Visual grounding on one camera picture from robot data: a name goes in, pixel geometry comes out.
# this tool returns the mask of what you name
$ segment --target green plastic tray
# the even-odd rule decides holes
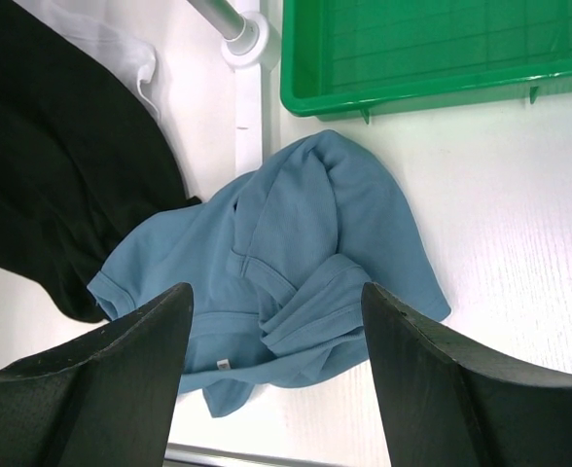
[[[284,0],[282,44],[302,117],[572,91],[572,0]]]

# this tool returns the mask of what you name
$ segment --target metal pole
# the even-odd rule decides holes
[[[245,19],[228,3],[228,0],[188,0],[206,18],[224,39],[231,41],[243,32]]]

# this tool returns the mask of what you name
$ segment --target metal rod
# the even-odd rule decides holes
[[[189,0],[189,3],[217,29],[224,39],[231,41],[243,32],[245,19],[228,0]]]
[[[163,467],[333,467],[329,464],[303,462],[294,459],[277,459],[250,454],[235,454],[214,449],[167,443]]]

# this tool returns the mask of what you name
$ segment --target black garment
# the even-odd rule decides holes
[[[118,243],[187,199],[141,103],[108,70],[0,0],[0,268],[66,315],[105,314],[86,289]]]

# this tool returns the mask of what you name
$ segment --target clothing tag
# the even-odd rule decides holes
[[[232,367],[230,366],[230,360],[227,358],[225,360],[219,360],[217,362],[217,368],[219,370],[230,370]]]

